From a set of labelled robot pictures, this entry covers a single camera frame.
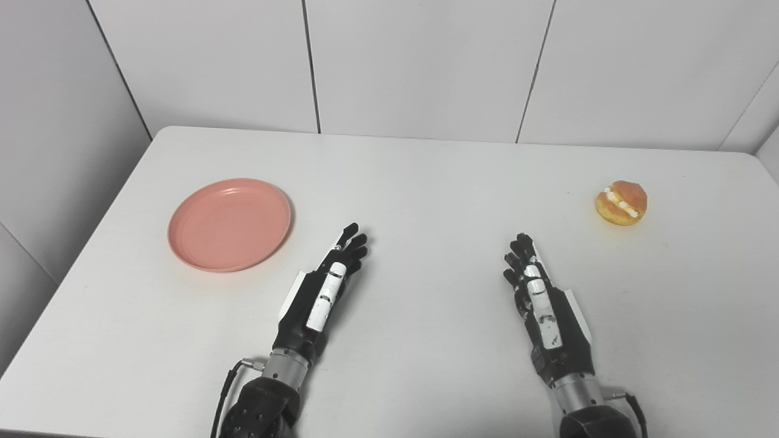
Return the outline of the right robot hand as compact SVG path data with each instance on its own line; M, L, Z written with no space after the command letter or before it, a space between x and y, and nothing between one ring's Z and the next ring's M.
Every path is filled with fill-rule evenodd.
M551 388L568 375L595 376L592 346L572 303L553 285L534 241L519 233L504 255L503 276L514 290L518 314L531 341L531 361Z

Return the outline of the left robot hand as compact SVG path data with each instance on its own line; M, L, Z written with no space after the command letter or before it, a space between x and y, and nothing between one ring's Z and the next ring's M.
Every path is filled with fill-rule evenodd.
M293 351L309 363L323 354L326 324L348 281L362 267L368 237L357 223L343 232L313 271L300 271L280 310L273 349Z

